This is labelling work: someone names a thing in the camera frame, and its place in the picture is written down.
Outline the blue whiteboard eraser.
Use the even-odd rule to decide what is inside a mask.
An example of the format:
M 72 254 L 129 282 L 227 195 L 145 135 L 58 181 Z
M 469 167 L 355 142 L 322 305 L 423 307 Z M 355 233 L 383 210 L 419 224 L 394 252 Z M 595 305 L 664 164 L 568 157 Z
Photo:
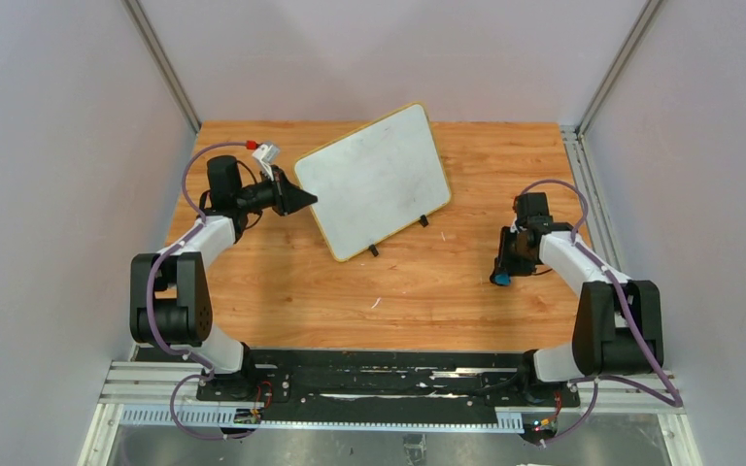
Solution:
M 509 286 L 512 282 L 511 276 L 506 272 L 492 272 L 490 282 L 497 286 Z

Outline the yellow framed whiteboard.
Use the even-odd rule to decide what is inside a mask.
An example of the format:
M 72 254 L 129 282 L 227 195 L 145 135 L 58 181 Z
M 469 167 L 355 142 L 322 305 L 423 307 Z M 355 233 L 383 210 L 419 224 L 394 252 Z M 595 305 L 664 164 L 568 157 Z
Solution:
M 451 202 L 425 106 L 413 102 L 300 156 L 293 172 L 338 262 L 377 247 Z

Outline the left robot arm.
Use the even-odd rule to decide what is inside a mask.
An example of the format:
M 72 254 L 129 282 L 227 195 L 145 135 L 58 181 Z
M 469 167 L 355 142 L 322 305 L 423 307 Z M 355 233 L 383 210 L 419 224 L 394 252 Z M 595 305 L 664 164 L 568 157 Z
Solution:
M 251 184 L 241 161 L 221 155 L 207 163 L 209 188 L 199 214 L 172 245 L 131 261 L 129 327 L 133 340 L 202 365 L 205 377 L 255 377 L 249 347 L 214 324 L 207 271 L 252 228 L 250 216 L 288 216 L 318 201 L 276 165 Z

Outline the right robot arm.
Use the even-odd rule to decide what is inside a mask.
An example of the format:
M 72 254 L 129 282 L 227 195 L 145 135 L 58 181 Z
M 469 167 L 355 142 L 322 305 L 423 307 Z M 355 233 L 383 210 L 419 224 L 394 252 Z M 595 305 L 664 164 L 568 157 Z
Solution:
M 578 297 L 571 340 L 527 356 L 541 383 L 584 377 L 641 375 L 663 364 L 661 297 L 651 281 L 635 280 L 605 262 L 576 227 L 557 222 L 543 192 L 514 200 L 514 222 L 502 228 L 490 281 L 508 286 L 546 266 Z

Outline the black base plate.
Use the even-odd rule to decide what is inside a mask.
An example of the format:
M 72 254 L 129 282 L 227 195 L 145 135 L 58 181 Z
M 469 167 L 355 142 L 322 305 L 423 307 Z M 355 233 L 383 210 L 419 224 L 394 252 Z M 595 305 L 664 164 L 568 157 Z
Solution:
M 428 396 L 471 400 L 510 399 L 524 405 L 559 402 L 566 383 L 538 383 L 528 371 L 528 354 L 518 352 L 427 352 L 361 349 L 254 349 L 255 377 L 249 382 L 216 376 L 201 385 L 238 401 L 273 388 L 272 377 L 301 378 L 318 394 Z

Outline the left aluminium corner post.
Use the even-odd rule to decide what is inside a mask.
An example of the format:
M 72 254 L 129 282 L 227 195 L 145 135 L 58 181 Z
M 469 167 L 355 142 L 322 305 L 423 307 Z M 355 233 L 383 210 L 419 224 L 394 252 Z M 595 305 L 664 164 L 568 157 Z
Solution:
M 196 112 L 189 95 L 176 72 L 158 33 L 151 22 L 144 4 L 140 0 L 121 0 L 135 29 L 138 31 L 159 74 L 168 87 L 174 101 L 179 107 L 187 125 L 195 133 L 201 130 L 202 121 Z

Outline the aluminium corner post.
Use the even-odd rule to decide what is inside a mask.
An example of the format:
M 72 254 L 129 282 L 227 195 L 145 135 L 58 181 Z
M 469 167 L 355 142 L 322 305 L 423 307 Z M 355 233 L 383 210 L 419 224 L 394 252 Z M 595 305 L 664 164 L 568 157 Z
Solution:
M 619 77 L 625 71 L 632 56 L 642 42 L 645 34 L 661 11 L 663 0 L 648 0 L 642 5 L 636 20 L 619 46 L 612 62 L 607 68 L 601 82 L 596 88 L 588 106 L 576 125 L 575 134 L 582 139 L 589 132 L 609 94 L 614 89 Z
M 189 95 L 176 72 L 158 33 L 151 22 L 144 4 L 140 0 L 121 0 L 135 29 L 138 31 L 159 74 L 168 87 L 174 101 L 179 107 L 187 125 L 195 133 L 201 130 L 202 121 L 196 112 Z

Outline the aluminium front rail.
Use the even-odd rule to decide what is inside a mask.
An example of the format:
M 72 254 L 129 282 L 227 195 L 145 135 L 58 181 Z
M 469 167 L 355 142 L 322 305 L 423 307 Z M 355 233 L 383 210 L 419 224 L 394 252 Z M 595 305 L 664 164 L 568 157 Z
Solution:
M 579 383 L 559 402 L 524 405 L 510 399 L 471 400 L 428 396 L 318 394 L 301 378 L 272 377 L 273 388 L 238 401 L 220 390 L 207 395 L 189 376 L 193 364 L 114 362 L 99 401 L 122 407 L 123 425 L 181 424 L 187 428 L 396 431 L 408 433 L 518 433 L 550 415 L 680 416 L 637 384 Z

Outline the right aluminium corner post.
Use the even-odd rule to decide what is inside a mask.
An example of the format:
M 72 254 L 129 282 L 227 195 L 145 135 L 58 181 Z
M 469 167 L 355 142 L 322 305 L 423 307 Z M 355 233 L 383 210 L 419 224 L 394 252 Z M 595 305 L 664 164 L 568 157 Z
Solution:
M 642 5 L 636 20 L 619 46 L 612 62 L 607 68 L 601 82 L 596 88 L 588 106 L 576 125 L 575 134 L 582 139 L 589 132 L 609 94 L 614 89 L 619 77 L 625 71 L 632 56 L 642 42 L 645 34 L 661 11 L 663 0 L 648 0 Z

